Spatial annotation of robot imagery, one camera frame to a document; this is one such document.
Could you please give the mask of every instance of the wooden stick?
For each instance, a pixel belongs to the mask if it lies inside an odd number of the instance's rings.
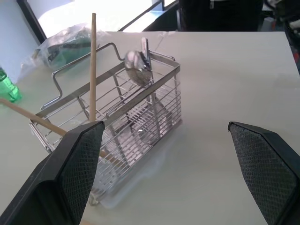
[[[92,14],[90,41],[90,122],[96,120],[96,13]]]
[[[52,123],[49,123],[48,121],[28,112],[27,110],[17,106],[16,104],[13,104],[5,99],[0,99],[0,103],[8,106],[9,108],[11,108],[12,110],[16,111],[17,113],[20,113],[21,115],[27,117],[28,119],[36,122],[36,123],[39,123],[40,125],[44,126],[45,128],[61,135],[61,136],[64,136],[66,134],[66,131],[53,125]]]

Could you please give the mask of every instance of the wire basket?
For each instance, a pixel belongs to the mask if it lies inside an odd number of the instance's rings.
[[[150,51],[153,76],[147,88],[142,88],[129,79],[113,43],[97,51],[110,45],[121,63],[96,79],[96,117],[105,123],[100,149],[105,152],[105,157],[98,160],[90,194],[91,205],[98,204],[107,192],[120,185],[131,169],[141,164],[143,156],[181,122],[179,63],[172,57]],[[89,122],[90,83],[62,98],[62,90],[55,78],[58,72],[89,55],[53,73],[60,95],[45,104],[37,116],[64,130]],[[62,136],[33,121],[30,121],[30,127],[49,153],[62,139]]]

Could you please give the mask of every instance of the plastic bag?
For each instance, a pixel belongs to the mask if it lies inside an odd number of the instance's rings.
[[[107,33],[97,31],[97,48],[101,45],[101,39],[104,35]],[[90,36],[90,24],[81,23],[48,38],[21,63],[21,73],[18,80],[42,65],[55,71],[90,53]]]

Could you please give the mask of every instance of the green bottle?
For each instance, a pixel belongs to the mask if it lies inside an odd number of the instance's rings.
[[[15,86],[4,69],[0,66],[0,98],[5,98],[10,102],[15,102],[22,98],[19,89]]]

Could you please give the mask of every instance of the white table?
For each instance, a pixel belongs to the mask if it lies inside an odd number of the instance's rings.
[[[300,153],[300,79],[284,33],[112,33],[107,40],[124,54],[139,47],[142,36],[149,38],[151,49],[158,47],[181,64],[183,125],[157,174],[115,209],[87,206],[83,218],[95,225],[265,225],[241,175],[227,125],[233,120],[270,129]],[[99,73],[116,63],[110,54],[99,56]],[[59,77],[67,94],[88,82],[88,64]],[[24,93],[20,106],[34,113],[57,95],[45,69],[19,86]],[[2,107],[0,124],[3,211],[46,151],[23,117]],[[12,137],[18,142],[10,142]]]

